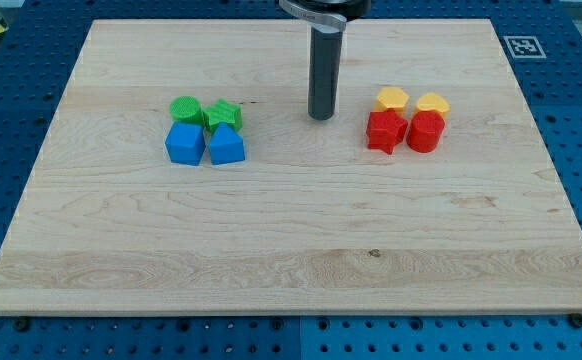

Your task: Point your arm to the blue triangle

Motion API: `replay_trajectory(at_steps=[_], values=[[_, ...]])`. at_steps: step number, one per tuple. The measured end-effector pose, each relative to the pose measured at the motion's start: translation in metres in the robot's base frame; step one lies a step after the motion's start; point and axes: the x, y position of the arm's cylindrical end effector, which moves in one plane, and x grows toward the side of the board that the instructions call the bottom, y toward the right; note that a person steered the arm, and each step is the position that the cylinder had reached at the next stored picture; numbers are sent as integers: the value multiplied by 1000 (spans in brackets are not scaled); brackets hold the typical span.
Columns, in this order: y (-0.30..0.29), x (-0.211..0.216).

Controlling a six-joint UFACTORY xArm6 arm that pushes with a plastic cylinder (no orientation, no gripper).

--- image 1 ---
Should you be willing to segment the black robot arm flange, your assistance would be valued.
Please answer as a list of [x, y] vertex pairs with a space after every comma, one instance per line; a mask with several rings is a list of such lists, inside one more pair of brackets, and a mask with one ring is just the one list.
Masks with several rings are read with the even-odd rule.
[[361, 18], [371, 8], [371, 0], [279, 0], [289, 15], [307, 21], [323, 32], [344, 32], [348, 22]]

